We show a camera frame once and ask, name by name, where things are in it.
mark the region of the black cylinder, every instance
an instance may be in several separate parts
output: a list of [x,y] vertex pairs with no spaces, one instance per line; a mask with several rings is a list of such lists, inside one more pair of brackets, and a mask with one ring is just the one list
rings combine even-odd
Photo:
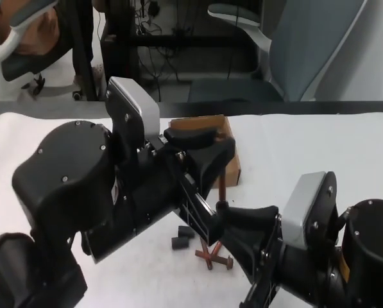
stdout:
[[340,260],[348,298],[383,307],[383,200],[362,201],[352,209]]
[[280,285],[304,302],[316,305],[317,271],[307,250],[285,246],[277,267]]

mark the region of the chair wheel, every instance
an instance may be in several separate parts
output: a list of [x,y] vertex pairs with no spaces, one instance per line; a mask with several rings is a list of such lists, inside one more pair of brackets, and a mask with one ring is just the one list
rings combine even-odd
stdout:
[[75,101],[79,101],[79,100],[81,100],[81,97],[83,96],[83,91],[73,91],[73,99],[75,100]]

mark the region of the wall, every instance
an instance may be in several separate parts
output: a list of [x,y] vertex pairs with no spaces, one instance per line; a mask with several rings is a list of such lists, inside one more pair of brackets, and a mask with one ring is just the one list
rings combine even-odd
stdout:
[[383,0],[368,0],[316,98],[383,100]]

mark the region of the chair armrest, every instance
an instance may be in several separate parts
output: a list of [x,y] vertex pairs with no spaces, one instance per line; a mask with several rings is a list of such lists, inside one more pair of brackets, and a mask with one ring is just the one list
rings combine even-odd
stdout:
[[7,39],[0,45],[0,62],[8,58],[19,45],[26,28],[12,29]]
[[54,7],[57,2],[58,0],[31,0],[13,15],[10,19],[10,26],[12,29],[27,26],[37,17]]
[[238,15],[238,24],[247,24],[254,27],[260,26],[260,17],[256,13],[241,6],[212,4],[209,6],[209,15],[234,24],[237,22]]
[[271,40],[261,32],[260,17],[256,13],[230,4],[212,4],[208,13],[244,30],[261,50],[269,53]]

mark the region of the gray office chair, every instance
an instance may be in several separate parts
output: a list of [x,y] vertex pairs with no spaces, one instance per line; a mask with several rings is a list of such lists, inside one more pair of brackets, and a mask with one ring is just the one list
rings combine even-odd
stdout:
[[211,16],[237,25],[268,54],[269,78],[196,80],[188,101],[313,100],[322,77],[366,2],[288,0],[272,41],[259,30],[259,17],[251,11],[229,4],[210,5]]

